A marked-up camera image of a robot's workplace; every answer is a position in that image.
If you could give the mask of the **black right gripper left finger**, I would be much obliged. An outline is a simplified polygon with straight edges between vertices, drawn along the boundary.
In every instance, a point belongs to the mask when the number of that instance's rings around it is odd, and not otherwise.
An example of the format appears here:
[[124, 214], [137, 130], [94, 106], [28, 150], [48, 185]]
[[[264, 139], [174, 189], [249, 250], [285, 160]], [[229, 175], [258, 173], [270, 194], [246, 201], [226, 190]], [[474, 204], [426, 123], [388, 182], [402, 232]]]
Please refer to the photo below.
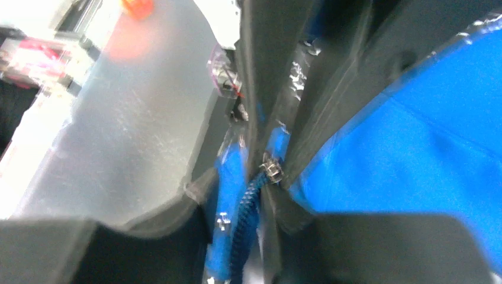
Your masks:
[[214, 168], [124, 227], [90, 219], [1, 222], [2, 283], [201, 283]]

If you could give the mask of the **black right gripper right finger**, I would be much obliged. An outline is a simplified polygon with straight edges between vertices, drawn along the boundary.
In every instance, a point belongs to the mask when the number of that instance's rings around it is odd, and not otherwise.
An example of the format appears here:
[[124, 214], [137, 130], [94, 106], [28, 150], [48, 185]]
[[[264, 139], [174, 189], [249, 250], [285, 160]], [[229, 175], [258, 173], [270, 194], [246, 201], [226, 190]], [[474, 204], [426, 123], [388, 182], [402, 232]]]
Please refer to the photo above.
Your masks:
[[493, 283], [472, 234], [437, 214], [312, 214], [261, 192], [266, 283]]

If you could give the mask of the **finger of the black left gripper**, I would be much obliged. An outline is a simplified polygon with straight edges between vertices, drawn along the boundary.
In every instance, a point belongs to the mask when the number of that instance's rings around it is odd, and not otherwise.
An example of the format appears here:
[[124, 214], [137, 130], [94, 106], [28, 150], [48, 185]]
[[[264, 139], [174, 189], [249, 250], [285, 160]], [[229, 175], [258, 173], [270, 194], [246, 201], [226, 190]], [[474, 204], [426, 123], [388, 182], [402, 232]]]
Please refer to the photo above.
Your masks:
[[387, 86], [500, 1], [375, 1], [337, 28], [310, 70], [283, 165], [284, 189]]
[[247, 171], [258, 169], [273, 129], [274, 107], [317, 1], [243, 1], [236, 52], [247, 125]]

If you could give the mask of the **blue zip jacket white lining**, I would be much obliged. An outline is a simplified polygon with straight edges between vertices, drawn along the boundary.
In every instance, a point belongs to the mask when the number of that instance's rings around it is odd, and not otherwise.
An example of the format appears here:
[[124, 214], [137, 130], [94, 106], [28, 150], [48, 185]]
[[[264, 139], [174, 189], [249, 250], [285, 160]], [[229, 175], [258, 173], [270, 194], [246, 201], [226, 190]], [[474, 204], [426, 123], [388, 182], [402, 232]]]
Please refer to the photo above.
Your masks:
[[315, 212], [460, 217], [500, 283], [501, 12], [476, 20], [382, 91], [288, 189]]

